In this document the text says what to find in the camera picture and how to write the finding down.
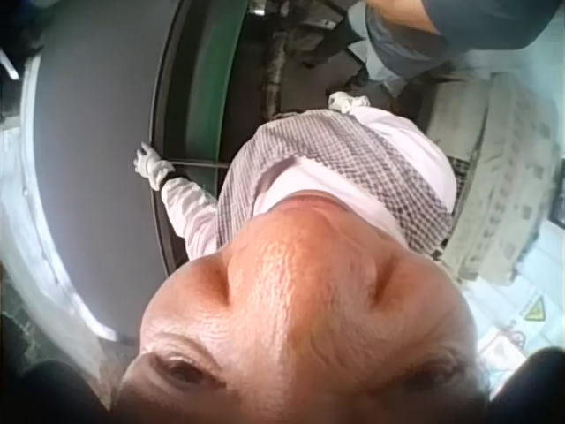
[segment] gloved hand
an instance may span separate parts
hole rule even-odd
[[[155,191],[159,190],[161,182],[169,172],[175,170],[175,167],[167,161],[161,159],[159,154],[145,143],[141,143],[141,149],[138,150],[138,157],[133,161],[135,171],[143,178],[149,180],[151,188]]]
[[[329,96],[328,107],[330,110],[337,110],[338,112],[347,114],[350,113],[351,109],[358,106],[371,106],[371,102],[369,102],[366,95],[353,97],[343,91],[338,91]]]

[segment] checkered scarf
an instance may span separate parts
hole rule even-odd
[[[291,157],[321,163],[377,197],[414,252],[431,254],[447,237],[451,214],[394,146],[354,117],[312,110],[263,125],[237,154],[218,201],[218,248],[252,219],[261,177]]]

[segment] yellow warning label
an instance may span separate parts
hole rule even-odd
[[[538,300],[530,308],[530,311],[525,315],[524,319],[526,321],[543,322],[546,320],[546,304],[544,303],[543,296],[540,296]]]

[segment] metal bar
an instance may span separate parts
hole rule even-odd
[[[335,22],[327,19],[307,20],[305,22],[301,22],[299,26],[306,31],[324,34],[335,28]]]
[[[283,15],[284,0],[267,0],[265,17],[273,28],[263,80],[261,115],[273,119],[281,109],[281,84],[292,32],[308,16],[313,0],[289,0],[288,16]]]
[[[227,170],[230,168],[229,163],[212,162],[212,161],[199,161],[199,160],[185,160],[173,159],[168,160],[174,166],[184,166],[186,168],[206,168],[211,170]]]
[[[16,71],[16,68],[11,63],[11,60],[8,58],[8,56],[4,53],[2,49],[0,49],[0,65],[6,70],[6,72],[8,72],[8,76],[10,77],[11,80],[14,81],[19,80],[18,71]]]

